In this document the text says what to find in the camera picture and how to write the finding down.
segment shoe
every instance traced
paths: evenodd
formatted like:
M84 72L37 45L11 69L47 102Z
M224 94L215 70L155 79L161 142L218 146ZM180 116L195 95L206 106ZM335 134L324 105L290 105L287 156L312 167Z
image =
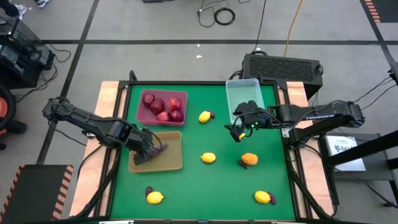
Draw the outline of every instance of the shoe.
M39 7L39 8L43 8L44 6L45 6L45 4L47 3L47 2L49 2L50 0L36 0L36 5L37 5L37 7Z
M22 16L25 14L26 12L26 6L25 5L17 5L15 4L15 7L17 7L18 12L19 12L19 19L22 20Z

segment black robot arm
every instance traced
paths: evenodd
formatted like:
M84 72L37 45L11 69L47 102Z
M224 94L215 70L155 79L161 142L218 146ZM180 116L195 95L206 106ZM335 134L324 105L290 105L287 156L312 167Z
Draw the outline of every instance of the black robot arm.
M270 106L268 110L257 107L256 102L241 103L233 113L237 116L233 125L226 125L233 139L240 142L245 129L287 128L290 145L295 146L308 138L339 127L358 128L365 122L359 105L350 101L336 100L327 105L299 107L296 105ZM321 120L304 129L295 128L300 121Z
M154 147L150 131L138 130L135 124L123 119L102 118L73 106L66 98L49 99L42 112L49 121L68 121L84 132L94 134L103 146L126 146L129 150L136 151L136 165L152 159L164 149L164 146Z

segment green mat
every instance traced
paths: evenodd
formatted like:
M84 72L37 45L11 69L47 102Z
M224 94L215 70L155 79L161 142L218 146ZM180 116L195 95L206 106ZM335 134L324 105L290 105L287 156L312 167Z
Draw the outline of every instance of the green mat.
M129 172L129 151L123 149L113 199L111 218L191 219L191 220L294 220L290 186L284 161L280 130L254 131L250 138L234 142L224 85L134 85L127 120L136 123L141 91L176 90L188 93L184 127L149 126L153 132L182 133L183 166L180 170L153 173ZM261 86L265 106L275 104L272 86ZM198 122L204 110L216 118ZM204 164L200 156L213 152L217 159ZM248 170L237 161L245 152L258 155L259 163ZM145 189L151 186L162 192L157 205L146 202ZM259 204L257 190L272 192L276 205Z

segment brown tray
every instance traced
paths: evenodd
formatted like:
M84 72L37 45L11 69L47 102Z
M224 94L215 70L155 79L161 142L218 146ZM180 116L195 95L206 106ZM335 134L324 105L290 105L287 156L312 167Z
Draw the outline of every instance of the brown tray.
M134 163L135 152L131 151L129 155L130 172L158 172L182 168L181 132L169 131L155 134L162 141L162 144L166 143L169 146L157 157L139 166ZM155 137L153 139L154 146L159 147L159 141Z

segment pink plastic basket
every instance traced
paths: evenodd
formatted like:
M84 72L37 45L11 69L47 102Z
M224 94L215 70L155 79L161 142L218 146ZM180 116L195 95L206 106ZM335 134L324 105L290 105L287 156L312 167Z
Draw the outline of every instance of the pink plastic basket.
M156 116L150 111L150 109L144 106L142 99L146 93L152 93L155 95L155 99L162 99L164 101L165 110L171 112L167 104L171 97L178 97L181 100L181 112L184 114L184 120L182 122L171 122L171 121L158 121ZM142 124L156 124L156 125L169 125L169 126L183 126L185 124L185 118L187 117L187 100L188 94L184 91L165 91L165 90L143 90L139 100L139 106L137 110L136 119Z

